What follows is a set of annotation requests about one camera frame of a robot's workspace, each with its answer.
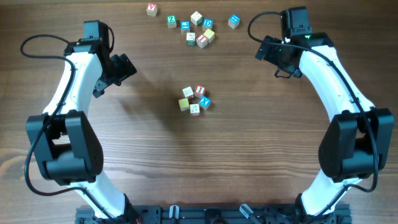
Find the white number wooden block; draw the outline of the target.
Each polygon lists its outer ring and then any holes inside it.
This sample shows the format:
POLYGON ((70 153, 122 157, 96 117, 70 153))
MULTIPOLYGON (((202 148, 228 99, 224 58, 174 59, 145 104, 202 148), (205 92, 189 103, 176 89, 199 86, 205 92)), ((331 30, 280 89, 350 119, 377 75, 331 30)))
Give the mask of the white number wooden block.
POLYGON ((183 91, 184 97, 187 99, 193 99, 195 97, 192 87, 190 87, 190 86, 184 88, 182 91, 183 91))

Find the blue symbol wooden block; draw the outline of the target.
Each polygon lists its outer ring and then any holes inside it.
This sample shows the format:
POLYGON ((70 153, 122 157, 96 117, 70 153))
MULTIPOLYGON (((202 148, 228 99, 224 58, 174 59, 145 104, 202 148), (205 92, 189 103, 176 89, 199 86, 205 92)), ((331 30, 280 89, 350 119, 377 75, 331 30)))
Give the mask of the blue symbol wooden block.
POLYGON ((240 23, 240 17, 233 14, 229 19, 228 19, 228 25, 230 28, 235 29, 240 23))

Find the blue X wooden block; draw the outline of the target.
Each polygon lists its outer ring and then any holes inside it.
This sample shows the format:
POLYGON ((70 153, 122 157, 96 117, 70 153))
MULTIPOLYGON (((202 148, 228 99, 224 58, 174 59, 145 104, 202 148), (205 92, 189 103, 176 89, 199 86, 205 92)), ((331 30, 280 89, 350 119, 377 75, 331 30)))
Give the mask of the blue X wooden block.
POLYGON ((211 100, 206 96, 202 96, 198 104, 203 110, 207 110, 211 104, 211 100))

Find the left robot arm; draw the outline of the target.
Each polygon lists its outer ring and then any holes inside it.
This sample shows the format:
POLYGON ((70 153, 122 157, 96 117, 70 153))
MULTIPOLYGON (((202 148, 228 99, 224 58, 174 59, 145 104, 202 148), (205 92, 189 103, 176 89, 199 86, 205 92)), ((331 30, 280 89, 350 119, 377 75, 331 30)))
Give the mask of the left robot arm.
POLYGON ((103 170, 103 148, 88 121, 92 97, 119 86, 137 70, 127 55, 113 55, 113 30, 101 21, 86 21, 83 38, 68 42, 57 90, 42 114, 26 122, 30 141, 24 165, 31 192, 51 197, 76 191, 91 207, 91 217, 77 223, 140 223, 126 194, 103 170))

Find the red framed I block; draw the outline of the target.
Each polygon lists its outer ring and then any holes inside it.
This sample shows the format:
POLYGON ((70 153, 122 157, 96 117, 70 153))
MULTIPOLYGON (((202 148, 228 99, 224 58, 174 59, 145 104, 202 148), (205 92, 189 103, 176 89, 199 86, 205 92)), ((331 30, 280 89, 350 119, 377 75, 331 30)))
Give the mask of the red framed I block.
POLYGON ((208 44, 208 38, 204 34, 200 34, 196 38, 196 44, 199 46, 201 49, 203 49, 205 46, 208 44))

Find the green picture wooden block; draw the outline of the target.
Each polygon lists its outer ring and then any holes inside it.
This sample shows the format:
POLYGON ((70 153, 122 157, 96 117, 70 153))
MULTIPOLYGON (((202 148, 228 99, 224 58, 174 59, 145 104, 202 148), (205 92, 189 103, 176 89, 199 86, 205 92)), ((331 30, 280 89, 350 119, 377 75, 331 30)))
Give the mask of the green picture wooden block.
POLYGON ((187 45, 195 45, 196 44, 196 33, 187 32, 186 43, 187 43, 187 45))

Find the red I wooden block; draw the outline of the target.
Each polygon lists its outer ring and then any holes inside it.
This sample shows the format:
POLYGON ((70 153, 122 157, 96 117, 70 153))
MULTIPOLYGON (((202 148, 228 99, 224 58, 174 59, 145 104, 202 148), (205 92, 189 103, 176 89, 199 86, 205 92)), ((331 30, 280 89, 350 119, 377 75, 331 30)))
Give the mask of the red I wooden block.
POLYGON ((205 95, 206 88, 201 85, 197 85, 194 89, 194 95, 197 98, 201 98, 205 95))

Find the yellow wooden block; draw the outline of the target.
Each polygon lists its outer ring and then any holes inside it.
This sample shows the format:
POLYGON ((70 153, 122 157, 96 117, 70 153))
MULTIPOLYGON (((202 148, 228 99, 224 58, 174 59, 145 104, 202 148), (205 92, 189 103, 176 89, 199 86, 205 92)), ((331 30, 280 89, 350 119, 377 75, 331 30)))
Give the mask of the yellow wooden block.
POLYGON ((208 39, 208 42, 211 43, 213 39, 215 38, 215 32, 212 31, 211 29, 207 29, 203 35, 208 39))
POLYGON ((190 109, 190 104, 188 98, 182 98, 178 101, 181 111, 186 111, 190 109))

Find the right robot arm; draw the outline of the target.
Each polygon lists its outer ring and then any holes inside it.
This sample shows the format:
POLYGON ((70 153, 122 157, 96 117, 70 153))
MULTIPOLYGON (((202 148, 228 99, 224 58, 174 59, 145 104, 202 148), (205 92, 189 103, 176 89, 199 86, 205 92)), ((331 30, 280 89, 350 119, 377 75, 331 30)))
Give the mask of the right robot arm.
POLYGON ((298 196, 303 219, 314 222, 333 213, 350 189, 373 192, 386 164, 394 127, 387 108, 377 108, 356 87, 343 68, 334 43, 314 33, 305 6, 278 12, 281 39, 265 36, 256 53, 285 72, 285 78, 306 76, 330 120, 318 148, 320 171, 298 196))

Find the blue D wooden block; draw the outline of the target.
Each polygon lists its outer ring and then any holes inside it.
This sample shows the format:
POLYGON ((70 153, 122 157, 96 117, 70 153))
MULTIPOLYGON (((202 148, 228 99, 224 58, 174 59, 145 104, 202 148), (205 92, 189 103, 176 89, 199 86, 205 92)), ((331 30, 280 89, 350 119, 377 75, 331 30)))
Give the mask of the blue D wooden block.
POLYGON ((212 30, 212 27, 213 27, 213 20, 209 18, 204 18, 202 23, 203 31, 206 31, 208 29, 212 30))

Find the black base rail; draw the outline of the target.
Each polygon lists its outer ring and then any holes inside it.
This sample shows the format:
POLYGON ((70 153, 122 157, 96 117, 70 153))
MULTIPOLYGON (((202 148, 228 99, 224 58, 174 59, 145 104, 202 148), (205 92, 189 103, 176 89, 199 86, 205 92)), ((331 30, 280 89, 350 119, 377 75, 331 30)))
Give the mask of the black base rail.
MULTIPOLYGON (((179 207, 170 212, 170 207, 133 206, 140 215, 139 223, 143 224, 204 224, 204 223, 306 223, 294 204, 271 204, 266 206, 249 206, 253 211, 246 218, 239 207, 179 207)), ((313 223, 351 224, 349 205, 337 205, 333 213, 324 215, 313 223)), ((102 218, 96 218, 93 209, 78 208, 75 223, 113 223, 102 218)))

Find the blue S wooden block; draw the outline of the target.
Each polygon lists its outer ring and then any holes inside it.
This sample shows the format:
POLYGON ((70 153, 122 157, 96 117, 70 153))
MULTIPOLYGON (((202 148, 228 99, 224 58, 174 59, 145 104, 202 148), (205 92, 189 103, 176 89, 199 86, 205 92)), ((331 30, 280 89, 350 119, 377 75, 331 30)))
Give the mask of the blue S wooden block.
POLYGON ((181 33, 190 32, 190 22, 189 21, 181 21, 180 22, 181 33))

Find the white green wooden block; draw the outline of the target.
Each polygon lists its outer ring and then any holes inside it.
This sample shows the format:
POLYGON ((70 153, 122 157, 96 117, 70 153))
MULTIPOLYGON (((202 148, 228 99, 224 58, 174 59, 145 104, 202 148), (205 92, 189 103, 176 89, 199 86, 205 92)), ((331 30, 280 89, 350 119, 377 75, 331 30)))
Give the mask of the white green wooden block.
POLYGON ((195 12, 191 15, 190 19, 191 19, 191 22, 192 22, 195 26, 199 26, 199 25, 202 23, 202 21, 203 21, 203 16, 202 16, 198 11, 195 11, 195 12))

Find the green Z wooden block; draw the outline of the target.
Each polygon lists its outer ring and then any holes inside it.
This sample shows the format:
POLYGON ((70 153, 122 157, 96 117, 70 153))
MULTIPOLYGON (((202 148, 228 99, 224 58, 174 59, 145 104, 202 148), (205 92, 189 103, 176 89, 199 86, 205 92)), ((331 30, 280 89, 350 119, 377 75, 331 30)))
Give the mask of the green Z wooden block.
POLYGON ((176 20, 175 15, 167 16, 167 26, 168 26, 168 28, 176 28, 177 27, 177 20, 176 20))

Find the white red wooden block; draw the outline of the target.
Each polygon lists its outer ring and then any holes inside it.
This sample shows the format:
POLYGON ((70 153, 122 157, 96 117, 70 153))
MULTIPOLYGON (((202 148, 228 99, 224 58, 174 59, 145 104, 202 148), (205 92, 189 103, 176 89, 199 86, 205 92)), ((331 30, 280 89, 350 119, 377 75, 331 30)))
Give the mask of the white red wooden block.
POLYGON ((190 115, 191 116, 200 115, 200 106, 199 106, 199 104, 191 104, 190 105, 190 115))

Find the red V wooden block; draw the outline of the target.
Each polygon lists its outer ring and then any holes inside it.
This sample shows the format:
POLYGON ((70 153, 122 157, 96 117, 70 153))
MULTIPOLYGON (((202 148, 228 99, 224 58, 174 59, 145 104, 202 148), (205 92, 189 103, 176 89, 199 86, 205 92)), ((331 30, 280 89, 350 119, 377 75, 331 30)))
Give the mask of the red V wooden block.
POLYGON ((155 17, 157 15, 157 5, 155 3, 149 3, 146 7, 147 14, 155 17))

